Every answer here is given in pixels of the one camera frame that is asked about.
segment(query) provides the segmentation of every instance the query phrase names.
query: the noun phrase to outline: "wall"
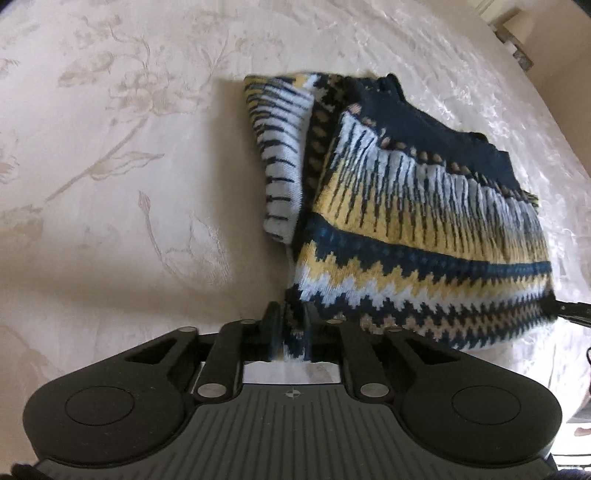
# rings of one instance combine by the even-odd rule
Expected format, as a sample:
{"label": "wall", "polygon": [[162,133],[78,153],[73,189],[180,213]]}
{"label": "wall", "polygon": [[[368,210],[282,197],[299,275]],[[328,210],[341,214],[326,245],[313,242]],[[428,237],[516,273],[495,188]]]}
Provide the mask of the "wall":
{"label": "wall", "polygon": [[524,44],[534,62],[528,77],[541,90],[591,48],[591,18],[572,0],[539,0],[529,12],[535,28]]}
{"label": "wall", "polygon": [[547,78],[538,91],[591,174],[591,43],[578,58]]}

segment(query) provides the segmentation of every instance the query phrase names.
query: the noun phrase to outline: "ribbed surface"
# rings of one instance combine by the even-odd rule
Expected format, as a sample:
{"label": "ribbed surface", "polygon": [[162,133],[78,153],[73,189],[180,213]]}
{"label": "ribbed surface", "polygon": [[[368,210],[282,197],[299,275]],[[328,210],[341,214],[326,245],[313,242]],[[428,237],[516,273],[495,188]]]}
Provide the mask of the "ribbed surface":
{"label": "ribbed surface", "polygon": [[509,469],[455,465],[417,446],[390,410],[342,385],[245,385],[200,407],[181,436],[149,458],[110,469],[43,462],[55,480],[537,480],[541,460]]}

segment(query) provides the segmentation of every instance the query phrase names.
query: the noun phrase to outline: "circular pad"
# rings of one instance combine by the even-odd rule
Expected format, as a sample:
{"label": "circular pad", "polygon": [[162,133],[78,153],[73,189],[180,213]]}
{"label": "circular pad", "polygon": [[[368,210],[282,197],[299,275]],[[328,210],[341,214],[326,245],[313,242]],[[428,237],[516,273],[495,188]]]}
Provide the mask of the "circular pad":
{"label": "circular pad", "polygon": [[66,403],[68,416],[83,425],[109,425],[125,418],[134,408],[133,396],[116,387],[89,387]]}
{"label": "circular pad", "polygon": [[452,398],[456,413],[480,425],[501,425],[513,420],[521,410],[519,399],[499,387],[477,385],[457,392]]}

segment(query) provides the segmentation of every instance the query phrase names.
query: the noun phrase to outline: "bedspread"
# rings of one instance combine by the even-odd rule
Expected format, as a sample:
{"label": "bedspread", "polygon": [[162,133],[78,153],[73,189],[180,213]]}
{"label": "bedspread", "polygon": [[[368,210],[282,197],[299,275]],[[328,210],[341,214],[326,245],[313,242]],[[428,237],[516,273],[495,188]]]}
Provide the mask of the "bedspread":
{"label": "bedspread", "polygon": [[[515,60],[461,0],[15,0],[0,16],[0,471],[32,461],[42,383],[175,327],[279,300],[242,78],[394,72],[409,102],[507,150],[539,195],[560,300],[589,301],[591,181]],[[591,330],[475,353],[565,417]]]}

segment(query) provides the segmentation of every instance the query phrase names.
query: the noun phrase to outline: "patterned sweater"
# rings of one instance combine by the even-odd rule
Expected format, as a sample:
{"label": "patterned sweater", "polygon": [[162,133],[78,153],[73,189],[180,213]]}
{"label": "patterned sweater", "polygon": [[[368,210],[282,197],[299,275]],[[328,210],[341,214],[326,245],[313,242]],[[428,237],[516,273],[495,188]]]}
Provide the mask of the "patterned sweater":
{"label": "patterned sweater", "polygon": [[290,302],[462,349],[551,320],[535,199],[507,152],[410,105],[394,75],[248,76],[245,93]]}

